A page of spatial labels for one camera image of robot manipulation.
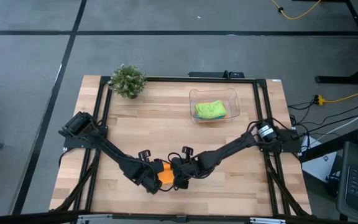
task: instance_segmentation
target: transparent bin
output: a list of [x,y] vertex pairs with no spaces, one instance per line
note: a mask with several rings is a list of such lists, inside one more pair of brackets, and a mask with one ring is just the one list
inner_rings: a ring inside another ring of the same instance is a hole
[[[190,90],[189,99],[191,121],[195,124],[230,122],[236,116],[240,115],[239,99],[237,97],[237,92],[233,88],[211,91]],[[195,105],[197,105],[198,103],[212,103],[217,100],[221,100],[224,105],[224,108],[226,109],[225,117],[216,119],[202,119],[197,116]]]

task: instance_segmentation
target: wooden table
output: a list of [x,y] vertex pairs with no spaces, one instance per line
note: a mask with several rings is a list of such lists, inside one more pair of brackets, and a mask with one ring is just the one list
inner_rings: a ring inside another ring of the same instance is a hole
[[[100,76],[84,76],[75,113],[92,114]],[[280,80],[267,80],[273,117],[290,126],[287,104]],[[193,124],[190,120],[189,91],[234,88],[241,113],[231,123]],[[261,104],[263,94],[260,90]],[[99,111],[103,112],[104,98]],[[195,154],[215,150],[242,134],[249,122],[257,120],[252,85],[240,83],[148,82],[134,100],[113,95],[108,116],[108,139],[126,154],[137,157],[150,149],[153,158],[166,159],[169,152],[189,146]],[[50,208],[56,208],[69,195],[80,176],[83,149],[62,159]],[[311,212],[301,166],[292,155],[281,155],[286,186],[296,201]],[[85,206],[85,186],[80,208]],[[283,212],[276,187],[279,211]],[[265,164],[257,147],[244,149],[217,166],[206,179],[191,179],[188,190],[148,194],[123,176],[118,165],[101,155],[92,202],[93,212],[187,214],[187,215],[266,215],[271,216]]]

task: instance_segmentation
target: gray carpet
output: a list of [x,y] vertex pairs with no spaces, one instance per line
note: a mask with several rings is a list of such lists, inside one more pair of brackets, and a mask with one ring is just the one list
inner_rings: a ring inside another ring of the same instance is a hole
[[[290,16],[300,14],[312,4],[290,0],[278,3]],[[358,1],[355,3],[358,12]],[[0,29],[70,30],[79,5],[79,1],[0,0]],[[80,30],[295,31],[357,30],[357,27],[346,5],[336,2],[321,3],[305,18],[288,21],[268,0],[147,3],[95,0],[87,3]],[[0,150],[0,215],[9,212],[67,40],[68,36],[0,36],[0,141],[6,144]],[[185,77],[191,71],[235,70],[250,78],[281,79],[289,105],[310,101],[315,94],[334,100],[358,92],[358,86],[314,82],[315,75],[341,76],[357,71],[358,38],[78,36],[25,202],[25,213],[48,209],[63,147],[63,138],[57,131],[73,114],[83,75],[109,75],[122,63],[137,65],[153,76]],[[357,105],[358,98],[353,98],[315,106],[306,120],[321,121]],[[304,114],[290,113],[297,119]],[[354,128],[349,126],[338,133]],[[333,137],[327,136],[322,142]],[[338,218],[334,202],[315,192],[310,192],[309,197],[315,215]]]

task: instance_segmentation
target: small green plant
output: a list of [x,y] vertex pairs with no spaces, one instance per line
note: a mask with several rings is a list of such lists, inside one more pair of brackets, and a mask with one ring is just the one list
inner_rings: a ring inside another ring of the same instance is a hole
[[136,66],[121,65],[112,71],[109,88],[122,97],[134,99],[146,86],[146,74]]

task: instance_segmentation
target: yellow-green cloth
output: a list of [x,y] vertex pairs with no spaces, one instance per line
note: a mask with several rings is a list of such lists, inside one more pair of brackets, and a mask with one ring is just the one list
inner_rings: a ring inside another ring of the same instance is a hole
[[226,109],[221,100],[212,103],[198,103],[195,105],[199,118],[213,119],[226,115]]

